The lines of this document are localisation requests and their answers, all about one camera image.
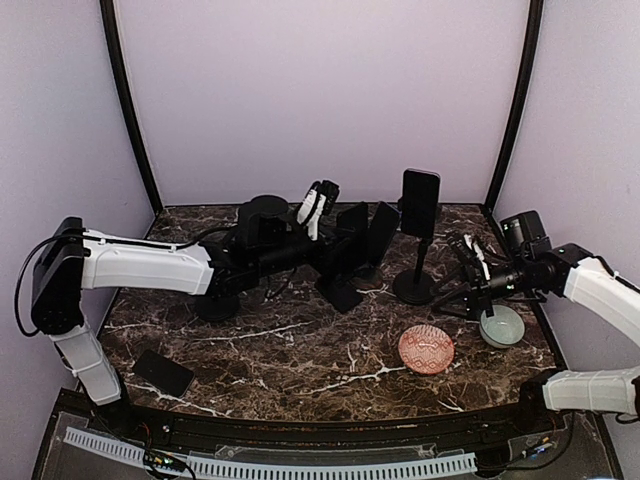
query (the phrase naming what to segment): black rectangular object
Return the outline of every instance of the black rectangular object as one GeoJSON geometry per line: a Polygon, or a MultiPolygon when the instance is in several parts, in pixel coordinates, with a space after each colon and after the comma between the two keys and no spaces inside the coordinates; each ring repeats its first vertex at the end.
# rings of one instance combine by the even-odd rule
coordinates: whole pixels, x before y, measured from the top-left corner
{"type": "Polygon", "coordinates": [[[388,203],[380,202],[367,234],[367,257],[372,267],[382,263],[399,223],[400,212],[388,203]]]}
{"type": "Polygon", "coordinates": [[[133,366],[133,373],[176,398],[185,394],[194,378],[194,373],[188,368],[151,350],[143,352],[133,366]]]}
{"type": "Polygon", "coordinates": [[[440,176],[437,173],[405,170],[402,179],[402,232],[432,239],[439,196],[440,176]]]}

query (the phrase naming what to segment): wall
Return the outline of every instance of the wall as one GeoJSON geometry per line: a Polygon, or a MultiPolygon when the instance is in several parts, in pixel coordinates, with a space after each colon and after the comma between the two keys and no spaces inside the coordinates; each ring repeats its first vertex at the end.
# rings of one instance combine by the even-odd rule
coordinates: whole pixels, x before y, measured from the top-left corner
{"type": "Polygon", "coordinates": [[[397,200],[409,166],[482,202],[515,86],[527,0],[118,2],[165,203],[397,200]]]}
{"type": "MultiPolygon", "coordinates": [[[[59,388],[73,385],[51,342],[25,339],[16,328],[12,296],[22,260],[65,216],[140,235],[152,212],[97,1],[0,2],[0,65],[0,468],[2,478],[22,480],[31,478],[59,388]]],[[[112,294],[84,303],[93,327],[112,294]]],[[[29,297],[26,285],[27,318],[29,297]]]]}
{"type": "MultiPolygon", "coordinates": [[[[540,212],[555,245],[576,242],[640,282],[640,3],[546,2],[531,89],[498,219],[540,212]]],[[[640,349],[566,300],[546,307],[575,369],[640,364],[640,349]]],[[[609,422],[626,478],[640,427],[609,422]]]]}

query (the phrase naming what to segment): red patterned plate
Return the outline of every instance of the red patterned plate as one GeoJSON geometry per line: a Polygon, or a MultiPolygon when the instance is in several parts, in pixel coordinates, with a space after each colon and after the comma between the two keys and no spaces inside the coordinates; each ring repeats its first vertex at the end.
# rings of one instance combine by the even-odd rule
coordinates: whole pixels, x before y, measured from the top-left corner
{"type": "Polygon", "coordinates": [[[398,342],[400,358],[414,372],[433,375],[451,364],[455,348],[444,331],[431,325],[406,330],[398,342]]]}

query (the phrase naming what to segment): bowl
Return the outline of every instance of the bowl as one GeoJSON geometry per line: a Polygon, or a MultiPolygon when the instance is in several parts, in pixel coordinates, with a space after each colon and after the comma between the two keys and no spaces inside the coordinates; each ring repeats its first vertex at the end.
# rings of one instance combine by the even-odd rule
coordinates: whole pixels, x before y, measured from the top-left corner
{"type": "Polygon", "coordinates": [[[524,337],[522,317],[512,308],[494,305],[493,317],[482,312],[480,335],[485,342],[495,348],[509,348],[524,337]]]}

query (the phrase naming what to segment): brown marble surface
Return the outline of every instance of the brown marble surface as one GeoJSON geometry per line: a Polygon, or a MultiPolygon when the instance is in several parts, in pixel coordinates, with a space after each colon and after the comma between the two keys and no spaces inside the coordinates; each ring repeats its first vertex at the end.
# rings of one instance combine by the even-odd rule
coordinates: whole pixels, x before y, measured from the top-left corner
{"type": "MultiPolygon", "coordinates": [[[[149,238],[186,241],[195,233],[232,222],[235,207],[174,207],[159,217],[149,238]]],[[[436,279],[455,258],[451,232],[473,233],[500,251],[477,206],[445,205],[425,270],[436,279]]],[[[239,314],[222,325],[199,320],[194,298],[181,293],[123,289],[101,334],[104,349],[123,373],[137,404],[186,413],[252,420],[362,421],[472,411],[517,401],[520,384],[554,366],[530,308],[510,304],[526,323],[524,339],[497,350],[478,324],[432,315],[401,304],[390,291],[394,276],[411,268],[416,240],[398,233],[382,270],[385,285],[364,294],[353,311],[336,312],[314,289],[316,273],[298,270],[275,300],[260,288],[241,295],[239,314]],[[443,373],[407,370],[398,354],[400,335],[427,323],[447,332],[456,353],[443,373]],[[183,398],[162,394],[131,371],[145,349],[195,372],[183,398]]],[[[272,279],[278,285],[285,274],[272,279]]]]}

